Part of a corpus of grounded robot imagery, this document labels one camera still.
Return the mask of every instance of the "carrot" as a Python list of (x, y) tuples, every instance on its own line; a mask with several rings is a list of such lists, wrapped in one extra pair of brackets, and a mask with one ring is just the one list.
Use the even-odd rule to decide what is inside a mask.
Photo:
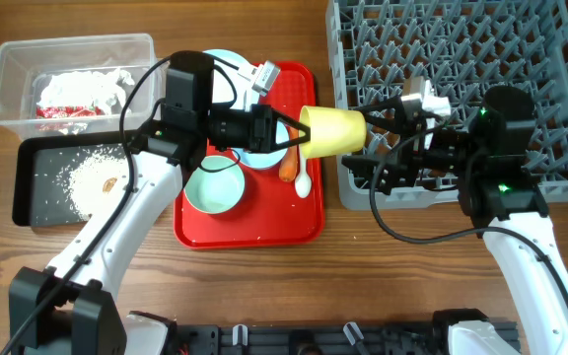
[[(299, 136), (299, 132), (296, 129), (289, 129), (288, 132), (291, 140)], [(298, 161), (297, 146), (290, 147), (280, 163), (280, 179), (282, 181), (291, 182), (295, 179), (297, 176)]]

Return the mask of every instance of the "white spoon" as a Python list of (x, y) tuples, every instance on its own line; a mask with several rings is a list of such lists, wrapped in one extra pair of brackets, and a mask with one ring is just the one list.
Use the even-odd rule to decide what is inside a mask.
[(308, 173), (306, 173), (306, 157), (304, 157), (299, 147), (297, 150), (300, 152), (300, 173), (295, 177), (295, 191), (301, 198), (306, 198), (311, 193), (313, 182)]

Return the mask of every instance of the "yellow cup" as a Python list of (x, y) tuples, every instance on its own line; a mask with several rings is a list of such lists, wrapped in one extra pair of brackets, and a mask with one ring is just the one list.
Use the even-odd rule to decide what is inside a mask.
[(357, 152), (365, 145), (367, 124), (359, 111), (304, 106), (300, 122), (311, 128), (311, 141), (300, 145), (307, 159)]

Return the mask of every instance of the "wooden table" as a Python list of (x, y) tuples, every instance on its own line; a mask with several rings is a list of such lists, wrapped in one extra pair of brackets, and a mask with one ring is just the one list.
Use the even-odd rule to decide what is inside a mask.
[[(319, 104), (332, 107), (326, 1), (0, 1), (0, 44), (8, 40), (148, 33), (158, 56), (228, 48), (249, 61), (295, 60), (317, 76)], [(42, 269), (82, 225), (19, 228), (11, 221), (18, 137), (0, 127), (0, 349), (8, 338), (7, 289), (21, 266)], [(324, 159), (325, 230), (292, 248), (195, 252), (182, 247), (168, 208), (135, 256), (118, 306), (181, 323), (344, 323), (428, 320), (448, 308), (479, 308), (517, 320), (494, 259), (477, 238), (437, 246), (402, 244), (369, 212), (344, 209), (335, 160)], [(456, 203), (383, 213), (399, 231), (433, 236), (470, 226)], [(568, 267), (568, 204), (551, 206)]]

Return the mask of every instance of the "gray grid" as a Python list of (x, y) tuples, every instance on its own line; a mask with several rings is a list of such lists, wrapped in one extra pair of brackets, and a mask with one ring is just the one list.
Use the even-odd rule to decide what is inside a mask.
[[(337, 107), (400, 95), (405, 78), (422, 75), (432, 80), (438, 95), (449, 97), (451, 126), (463, 130), (489, 88), (513, 85), (532, 94), (538, 122), (527, 168), (540, 177), (548, 201), (568, 201), (568, 16), (563, 1), (334, 0), (326, 25)], [(389, 147), (386, 133), (372, 134), (363, 154), (373, 154), (379, 144)], [(343, 169), (339, 165), (344, 205), (369, 208), (365, 181)], [(456, 180), (428, 174), (423, 181), (441, 188)], [(379, 205), (425, 207), (447, 200), (457, 200), (457, 193), (405, 187)]]

